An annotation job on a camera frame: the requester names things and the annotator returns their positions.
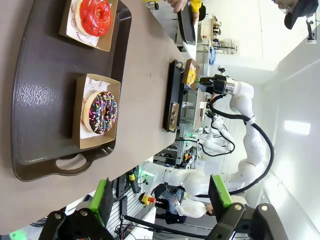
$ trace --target chocolate frosted donut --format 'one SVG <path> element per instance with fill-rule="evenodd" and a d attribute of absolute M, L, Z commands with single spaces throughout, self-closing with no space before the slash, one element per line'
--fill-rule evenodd
<path fill-rule="evenodd" d="M 84 105 L 84 124 L 93 133 L 105 134 L 115 123 L 117 111 L 115 97 L 110 92 L 95 92 Z"/>

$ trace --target hat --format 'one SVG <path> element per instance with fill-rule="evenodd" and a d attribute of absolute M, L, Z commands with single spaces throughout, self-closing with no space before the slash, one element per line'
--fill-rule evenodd
<path fill-rule="evenodd" d="M 298 0 L 293 12 L 285 16 L 284 25 L 287 29 L 291 30 L 298 18 L 314 14 L 318 5 L 318 0 Z"/>

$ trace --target red glazed donut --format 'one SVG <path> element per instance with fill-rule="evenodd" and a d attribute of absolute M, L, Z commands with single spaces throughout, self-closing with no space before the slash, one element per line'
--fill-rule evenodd
<path fill-rule="evenodd" d="M 102 37 L 110 27 L 109 3 L 107 0 L 79 0 L 75 9 L 75 22 L 83 34 Z"/>

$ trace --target ceiling light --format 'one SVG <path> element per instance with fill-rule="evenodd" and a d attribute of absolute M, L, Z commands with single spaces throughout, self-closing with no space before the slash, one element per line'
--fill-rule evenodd
<path fill-rule="evenodd" d="M 301 134 L 301 135 L 309 135 L 310 133 L 310 123 L 306 122 L 300 122 L 300 121 L 291 121 L 286 120 L 284 121 L 284 129 L 290 132 L 293 132 L 295 134 Z"/>

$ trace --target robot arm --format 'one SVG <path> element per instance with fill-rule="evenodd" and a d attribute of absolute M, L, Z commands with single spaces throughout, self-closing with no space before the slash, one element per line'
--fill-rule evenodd
<path fill-rule="evenodd" d="M 228 191 L 242 188 L 256 180 L 260 172 L 257 166 L 265 157 L 265 149 L 260 133 L 252 126 L 256 118 L 252 111 L 252 98 L 254 89 L 245 82 L 234 81 L 226 76 L 218 75 L 213 78 L 215 92 L 217 94 L 231 94 L 230 108 L 246 116 L 246 135 L 243 139 L 247 158 L 242 159 L 238 164 L 238 171 L 235 173 L 222 173 L 221 177 Z M 215 128 L 225 136 L 233 139 L 223 129 L 219 121 L 216 121 Z M 209 189 L 210 176 L 197 169 L 180 170 L 172 167 L 164 167 L 151 162 L 143 166 L 142 180 L 148 182 L 144 190 L 152 190 L 161 183 L 168 183 L 172 186 L 182 186 L 190 195 L 196 196 L 206 194 Z"/>

